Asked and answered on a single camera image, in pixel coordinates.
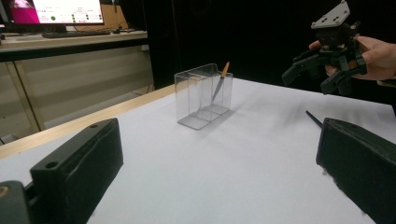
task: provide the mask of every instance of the white tabletop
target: white tabletop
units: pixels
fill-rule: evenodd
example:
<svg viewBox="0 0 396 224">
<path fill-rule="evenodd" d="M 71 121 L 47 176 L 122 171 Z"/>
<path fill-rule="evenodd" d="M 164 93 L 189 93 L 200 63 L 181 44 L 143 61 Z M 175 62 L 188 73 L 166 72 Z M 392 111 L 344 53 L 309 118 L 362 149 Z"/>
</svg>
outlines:
<svg viewBox="0 0 396 224">
<path fill-rule="evenodd" d="M 195 131 L 175 95 L 118 116 L 124 165 L 90 223 L 374 223 L 316 165 L 318 119 L 342 119 L 396 142 L 390 105 L 233 80 L 232 109 Z M 0 181 L 69 134 L 0 160 Z"/>
</svg>

